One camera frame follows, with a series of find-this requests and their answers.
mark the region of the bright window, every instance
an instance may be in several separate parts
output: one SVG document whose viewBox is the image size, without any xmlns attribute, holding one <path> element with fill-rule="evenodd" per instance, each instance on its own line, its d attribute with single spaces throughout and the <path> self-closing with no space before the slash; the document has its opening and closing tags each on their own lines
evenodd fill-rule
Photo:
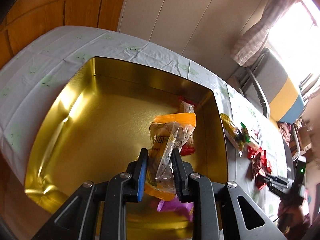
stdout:
<svg viewBox="0 0 320 240">
<path fill-rule="evenodd" d="M 300 2 L 292 5 L 271 28 L 268 43 L 296 85 L 310 73 L 319 73 L 320 30 Z"/>
</svg>

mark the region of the curtain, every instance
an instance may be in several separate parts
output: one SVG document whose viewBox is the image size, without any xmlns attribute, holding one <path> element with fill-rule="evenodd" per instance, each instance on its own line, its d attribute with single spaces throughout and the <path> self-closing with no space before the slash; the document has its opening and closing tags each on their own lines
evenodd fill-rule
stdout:
<svg viewBox="0 0 320 240">
<path fill-rule="evenodd" d="M 242 35 L 231 50 L 231 57 L 240 66 L 252 65 L 267 42 L 272 26 L 299 0 L 272 0 L 265 7 L 260 21 Z"/>
</svg>

